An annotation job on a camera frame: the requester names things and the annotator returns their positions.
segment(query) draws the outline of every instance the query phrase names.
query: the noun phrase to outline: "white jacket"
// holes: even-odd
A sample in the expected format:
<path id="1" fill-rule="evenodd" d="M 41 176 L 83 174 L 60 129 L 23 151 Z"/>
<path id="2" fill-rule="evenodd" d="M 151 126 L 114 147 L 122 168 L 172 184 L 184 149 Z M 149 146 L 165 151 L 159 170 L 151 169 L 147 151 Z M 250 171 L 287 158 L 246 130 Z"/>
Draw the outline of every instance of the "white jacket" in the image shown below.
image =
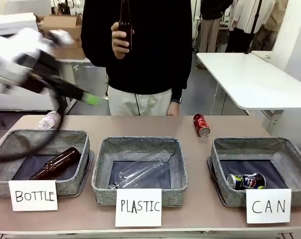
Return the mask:
<path id="1" fill-rule="evenodd" d="M 273 10 L 275 0 L 263 0 L 260 8 L 259 18 L 255 26 L 254 33 L 260 30 L 262 24 L 269 19 Z M 230 13 L 230 30 L 233 30 L 232 22 L 237 22 L 237 28 L 244 30 L 245 33 L 251 33 L 254 17 L 258 9 L 259 0 L 234 0 Z"/>

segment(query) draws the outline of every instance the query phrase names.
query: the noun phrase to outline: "sign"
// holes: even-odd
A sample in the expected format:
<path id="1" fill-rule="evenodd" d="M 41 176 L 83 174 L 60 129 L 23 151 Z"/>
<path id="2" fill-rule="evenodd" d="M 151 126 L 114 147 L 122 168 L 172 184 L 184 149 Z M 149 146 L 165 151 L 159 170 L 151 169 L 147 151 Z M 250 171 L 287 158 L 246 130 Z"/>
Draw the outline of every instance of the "sign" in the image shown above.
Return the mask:
<path id="1" fill-rule="evenodd" d="M 117 189 L 116 227 L 160 227 L 161 189 Z"/>
<path id="2" fill-rule="evenodd" d="M 55 180 L 9 181 L 13 211 L 57 210 Z"/>
<path id="3" fill-rule="evenodd" d="M 246 190 L 247 223 L 288 223 L 291 196 L 290 189 Z"/>

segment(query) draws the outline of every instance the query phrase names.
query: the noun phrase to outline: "black jacket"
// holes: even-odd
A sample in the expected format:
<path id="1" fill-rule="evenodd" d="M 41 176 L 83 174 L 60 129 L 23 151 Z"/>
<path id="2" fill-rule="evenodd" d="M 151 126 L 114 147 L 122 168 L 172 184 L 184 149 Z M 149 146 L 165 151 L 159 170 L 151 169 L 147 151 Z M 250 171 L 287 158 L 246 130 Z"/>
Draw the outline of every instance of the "black jacket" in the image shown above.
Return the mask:
<path id="1" fill-rule="evenodd" d="M 222 17 L 222 13 L 230 7 L 233 0 L 201 0 L 201 15 L 204 20 L 214 20 Z"/>
<path id="2" fill-rule="evenodd" d="M 90 61 L 106 67 L 109 85 L 141 95 L 172 89 L 181 97 L 192 63 L 191 0 L 130 0 L 132 51 L 122 60 L 111 48 L 111 26 L 119 21 L 120 0 L 86 0 L 82 47 Z"/>

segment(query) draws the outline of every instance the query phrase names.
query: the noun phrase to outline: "brown table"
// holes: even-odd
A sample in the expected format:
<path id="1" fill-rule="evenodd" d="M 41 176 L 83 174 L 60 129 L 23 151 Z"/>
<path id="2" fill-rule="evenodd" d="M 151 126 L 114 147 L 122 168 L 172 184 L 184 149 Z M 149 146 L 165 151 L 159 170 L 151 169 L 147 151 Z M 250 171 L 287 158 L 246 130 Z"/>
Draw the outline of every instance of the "brown table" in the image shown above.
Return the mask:
<path id="1" fill-rule="evenodd" d="M 25 116 L 13 128 L 33 128 L 42 116 Z M 206 159 L 211 142 L 220 136 L 268 136 L 261 123 L 248 116 L 207 116 L 211 128 L 208 138 L 199 138 L 192 117 L 108 117 L 68 116 L 66 129 L 89 133 L 91 149 L 98 152 L 100 142 L 108 136 L 165 135 L 180 140 L 186 158 L 189 186 L 183 206 L 164 208 L 162 227 L 151 232 L 175 231 L 278 231 L 301 228 L 301 208 L 293 208 L 291 222 L 276 225 L 248 225 L 243 208 L 226 208 L 220 202 L 210 178 Z M 91 188 L 91 168 L 85 189 L 79 197 L 60 199 L 55 212 L 13 212 L 10 199 L 0 199 L 0 233 L 94 233 L 141 232 L 142 229 L 120 230 L 114 227 L 115 207 L 95 204 Z"/>

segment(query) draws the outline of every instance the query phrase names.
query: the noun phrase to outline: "can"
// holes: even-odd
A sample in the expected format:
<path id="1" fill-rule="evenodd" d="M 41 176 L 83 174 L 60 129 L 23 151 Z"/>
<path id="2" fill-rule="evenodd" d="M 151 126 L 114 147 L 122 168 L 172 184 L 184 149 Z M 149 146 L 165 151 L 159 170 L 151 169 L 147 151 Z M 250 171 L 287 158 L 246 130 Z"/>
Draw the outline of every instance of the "can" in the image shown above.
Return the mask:
<path id="1" fill-rule="evenodd" d="M 203 115 L 196 114 L 194 116 L 194 124 L 200 137 L 208 137 L 210 134 L 209 125 L 206 123 Z"/>
<path id="2" fill-rule="evenodd" d="M 265 177 L 262 174 L 229 174 L 226 179 L 228 185 L 235 190 L 264 189 L 266 186 Z"/>

